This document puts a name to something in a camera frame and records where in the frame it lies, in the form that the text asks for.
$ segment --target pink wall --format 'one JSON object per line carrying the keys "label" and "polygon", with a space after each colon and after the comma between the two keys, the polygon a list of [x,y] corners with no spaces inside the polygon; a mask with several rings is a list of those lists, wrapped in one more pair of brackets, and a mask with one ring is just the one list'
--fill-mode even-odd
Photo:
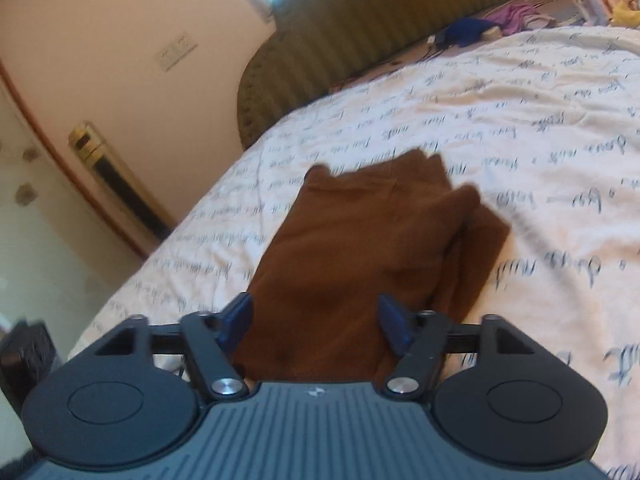
{"label": "pink wall", "polygon": [[[176,219],[241,155],[236,91],[272,34],[247,0],[0,0],[0,58],[50,137],[127,230],[68,147],[91,120]],[[154,54],[187,31],[198,47],[169,72]]]}

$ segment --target purple cloth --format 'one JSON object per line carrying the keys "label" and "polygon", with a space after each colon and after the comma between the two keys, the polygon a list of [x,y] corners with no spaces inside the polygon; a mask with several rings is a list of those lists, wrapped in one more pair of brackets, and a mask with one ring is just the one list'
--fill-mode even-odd
{"label": "purple cloth", "polygon": [[504,36],[510,36],[524,30],[524,19],[532,14],[539,14],[539,12],[529,2],[520,1],[506,4],[500,9],[493,10],[484,18],[500,25]]}

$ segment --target ribbed pillow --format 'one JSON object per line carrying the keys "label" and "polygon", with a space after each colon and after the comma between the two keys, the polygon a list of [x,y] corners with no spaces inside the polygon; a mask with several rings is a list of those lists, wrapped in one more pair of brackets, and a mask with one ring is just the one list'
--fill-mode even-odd
{"label": "ribbed pillow", "polygon": [[277,32],[238,89],[245,149],[288,112],[458,18],[508,0],[272,0]]}

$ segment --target brown cloth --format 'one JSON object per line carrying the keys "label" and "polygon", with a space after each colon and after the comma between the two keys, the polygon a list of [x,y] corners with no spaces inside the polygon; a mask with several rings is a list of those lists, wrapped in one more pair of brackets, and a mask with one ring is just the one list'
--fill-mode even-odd
{"label": "brown cloth", "polygon": [[252,380],[381,381],[398,359],[378,294],[461,322],[508,233],[474,187],[452,190],[437,155],[340,176],[312,167],[250,283],[235,362]]}

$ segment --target floor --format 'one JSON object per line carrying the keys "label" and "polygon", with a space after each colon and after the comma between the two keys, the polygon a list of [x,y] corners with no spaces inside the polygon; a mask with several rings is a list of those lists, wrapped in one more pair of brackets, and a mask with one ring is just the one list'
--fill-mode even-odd
{"label": "floor", "polygon": [[[66,357],[140,264],[58,171],[0,86],[0,326],[44,320]],[[29,446],[3,395],[0,428],[2,464]]]}

